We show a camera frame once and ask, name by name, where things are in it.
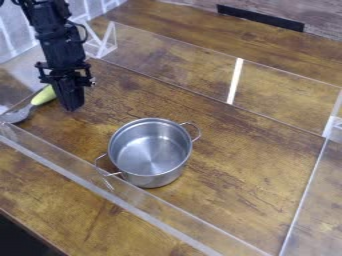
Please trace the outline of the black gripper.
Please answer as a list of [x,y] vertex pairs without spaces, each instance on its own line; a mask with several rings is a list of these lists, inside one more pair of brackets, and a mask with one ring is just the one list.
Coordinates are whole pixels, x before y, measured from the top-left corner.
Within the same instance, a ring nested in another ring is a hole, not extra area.
[[80,65],[56,68],[49,67],[46,62],[37,62],[41,83],[52,85],[54,94],[68,111],[74,111],[84,105],[84,87],[92,87],[96,82],[90,74],[90,65],[82,62]]

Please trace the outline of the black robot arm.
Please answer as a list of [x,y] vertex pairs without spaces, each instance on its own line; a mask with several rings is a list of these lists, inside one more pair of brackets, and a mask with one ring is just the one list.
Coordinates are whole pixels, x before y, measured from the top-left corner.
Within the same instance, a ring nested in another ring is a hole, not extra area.
[[17,5],[34,29],[45,61],[37,62],[38,79],[50,84],[61,106],[74,111],[84,105],[84,88],[93,85],[90,65],[85,62],[78,27],[69,20],[70,12],[64,0],[10,0]]

